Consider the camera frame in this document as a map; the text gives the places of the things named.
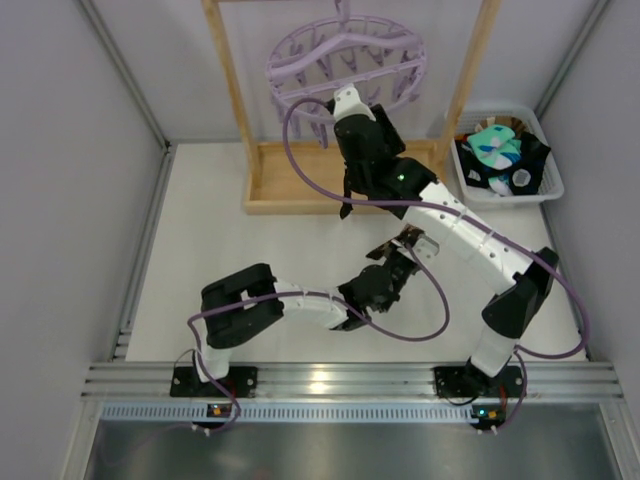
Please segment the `mint green sock back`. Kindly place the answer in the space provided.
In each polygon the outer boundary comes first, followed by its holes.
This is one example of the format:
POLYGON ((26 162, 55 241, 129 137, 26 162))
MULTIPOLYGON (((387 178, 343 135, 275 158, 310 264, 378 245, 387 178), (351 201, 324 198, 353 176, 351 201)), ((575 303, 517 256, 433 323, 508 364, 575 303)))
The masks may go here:
POLYGON ((467 138, 475 156, 491 169, 502 171, 521 160, 520 141, 506 126, 493 125, 467 138))

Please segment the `black patterned sock front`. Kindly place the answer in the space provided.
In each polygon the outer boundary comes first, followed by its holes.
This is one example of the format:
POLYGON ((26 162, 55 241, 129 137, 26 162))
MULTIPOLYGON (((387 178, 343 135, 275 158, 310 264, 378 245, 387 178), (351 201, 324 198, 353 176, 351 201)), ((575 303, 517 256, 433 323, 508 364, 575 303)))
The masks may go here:
POLYGON ((515 196, 537 195, 551 149, 528 132, 523 132, 518 140, 520 159, 508 168, 509 190, 515 196))

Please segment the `mint green sock front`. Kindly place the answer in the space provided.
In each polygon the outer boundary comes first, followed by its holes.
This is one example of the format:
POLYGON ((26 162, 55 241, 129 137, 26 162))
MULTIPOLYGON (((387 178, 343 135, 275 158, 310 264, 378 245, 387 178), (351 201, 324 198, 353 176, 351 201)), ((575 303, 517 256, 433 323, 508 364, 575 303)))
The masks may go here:
POLYGON ((497 176, 492 176, 488 178, 489 188, 495 192, 497 195, 501 197, 512 196, 513 193, 510 188, 510 175, 502 174, 497 176))

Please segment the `black patterned sock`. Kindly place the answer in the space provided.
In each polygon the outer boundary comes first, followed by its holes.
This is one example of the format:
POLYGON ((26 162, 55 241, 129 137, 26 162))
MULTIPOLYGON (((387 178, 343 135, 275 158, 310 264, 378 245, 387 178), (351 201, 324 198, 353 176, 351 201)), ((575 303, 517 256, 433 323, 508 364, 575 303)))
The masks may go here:
POLYGON ((492 170, 475 156, 466 142, 457 142, 456 151, 465 183, 469 187, 488 189, 489 174, 492 170))
POLYGON ((551 149, 528 132, 523 132, 518 140, 520 159, 508 168, 509 190, 515 196, 537 195, 551 149))

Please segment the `black patterned sock back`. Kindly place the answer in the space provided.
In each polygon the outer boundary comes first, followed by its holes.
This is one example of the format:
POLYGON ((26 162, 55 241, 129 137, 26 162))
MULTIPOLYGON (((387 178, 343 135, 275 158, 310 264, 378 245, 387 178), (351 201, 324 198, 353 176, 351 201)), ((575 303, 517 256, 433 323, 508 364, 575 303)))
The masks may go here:
POLYGON ((466 142, 457 142, 456 151, 465 183, 469 187, 488 189, 489 174, 492 170, 475 156, 466 142))

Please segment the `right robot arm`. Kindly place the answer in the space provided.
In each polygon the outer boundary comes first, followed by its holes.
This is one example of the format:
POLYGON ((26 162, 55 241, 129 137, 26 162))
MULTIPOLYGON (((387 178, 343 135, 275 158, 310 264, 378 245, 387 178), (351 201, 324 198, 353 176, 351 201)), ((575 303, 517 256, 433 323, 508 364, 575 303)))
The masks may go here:
POLYGON ((532 252, 492 230, 432 170, 404 156, 405 144, 381 105, 369 106, 345 90, 327 108, 345 164, 340 216, 356 205, 386 210, 480 274, 494 295, 482 311, 485 325, 468 364, 474 374, 497 377, 549 295, 557 254, 532 252))

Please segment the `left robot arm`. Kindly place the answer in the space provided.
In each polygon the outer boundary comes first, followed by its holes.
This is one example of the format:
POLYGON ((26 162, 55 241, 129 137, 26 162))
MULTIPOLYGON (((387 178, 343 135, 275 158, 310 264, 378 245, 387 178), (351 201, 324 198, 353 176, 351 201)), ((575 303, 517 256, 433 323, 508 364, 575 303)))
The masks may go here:
POLYGON ((373 313, 388 312, 418 266, 395 244, 368 257, 383 262, 365 267, 329 291, 313 293, 280 280, 267 263, 251 265, 205 286, 201 311, 210 314, 198 330, 200 352, 193 355, 198 380, 208 383, 226 377, 232 351, 281 320, 350 332, 365 326, 373 313))

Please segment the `brown argyle sock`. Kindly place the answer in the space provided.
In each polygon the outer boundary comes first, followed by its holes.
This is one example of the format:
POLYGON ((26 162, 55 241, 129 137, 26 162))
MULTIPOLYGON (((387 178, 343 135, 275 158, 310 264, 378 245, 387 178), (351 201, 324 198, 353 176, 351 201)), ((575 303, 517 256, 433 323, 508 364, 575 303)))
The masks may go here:
POLYGON ((424 231, 413 225, 406 225, 399 234, 387 240, 383 244, 371 250, 365 255, 374 261, 388 259, 394 252, 406 246, 415 247, 418 240, 424 235, 424 231))

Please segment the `mint green sock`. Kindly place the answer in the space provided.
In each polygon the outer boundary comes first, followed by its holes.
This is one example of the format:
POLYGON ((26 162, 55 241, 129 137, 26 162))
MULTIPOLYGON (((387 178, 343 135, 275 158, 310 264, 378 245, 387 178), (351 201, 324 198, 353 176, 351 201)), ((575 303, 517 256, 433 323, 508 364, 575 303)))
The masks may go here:
POLYGON ((520 141, 506 126, 493 125, 467 138, 475 156, 491 169, 502 171, 521 160, 520 141))
POLYGON ((510 175, 502 174, 497 176, 492 176, 488 178, 489 188, 495 192, 497 195, 501 197, 512 196, 513 193, 510 188, 510 175))

